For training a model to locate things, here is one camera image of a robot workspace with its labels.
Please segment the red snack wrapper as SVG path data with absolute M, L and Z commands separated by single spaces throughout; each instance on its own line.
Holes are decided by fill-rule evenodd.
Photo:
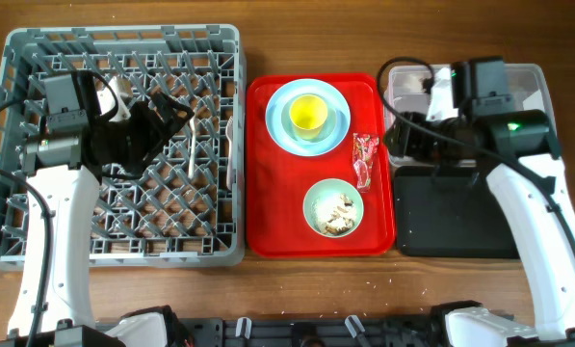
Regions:
M 353 134 L 353 169 L 356 175 L 356 189 L 367 192 L 372 182 L 373 162 L 379 148 L 379 136 Z

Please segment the white plastic spoon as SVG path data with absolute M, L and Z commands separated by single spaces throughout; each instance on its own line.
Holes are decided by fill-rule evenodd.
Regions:
M 188 164 L 188 178 L 193 180 L 195 178 L 195 161 L 196 161 L 196 116 L 193 116 L 189 121 L 191 129 L 190 145 L 189 145 L 189 164 Z

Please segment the white tissue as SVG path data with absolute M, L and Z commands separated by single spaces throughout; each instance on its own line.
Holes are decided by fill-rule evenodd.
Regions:
M 423 93 L 423 79 L 416 75 L 408 75 L 397 81 L 397 95 Z

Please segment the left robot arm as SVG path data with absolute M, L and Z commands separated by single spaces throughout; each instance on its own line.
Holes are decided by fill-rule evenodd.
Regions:
M 47 78 L 48 114 L 23 149 L 28 234 L 8 329 L 27 339 L 55 330 L 62 320 L 93 326 L 89 241 L 103 168 L 118 164 L 121 178 L 141 178 L 195 114 L 160 92 L 130 107 L 114 103 L 102 110 L 95 86 L 100 78 L 92 71 Z

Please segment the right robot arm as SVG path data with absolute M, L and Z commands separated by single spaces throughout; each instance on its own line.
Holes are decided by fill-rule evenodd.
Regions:
M 437 306 L 447 346 L 575 346 L 575 212 L 556 131 L 538 110 L 519 111 L 500 57 L 450 66 L 457 116 L 384 108 L 395 120 L 384 135 L 394 156 L 430 164 L 475 161 L 497 200 L 530 285 L 535 323 L 525 326 L 481 306 Z

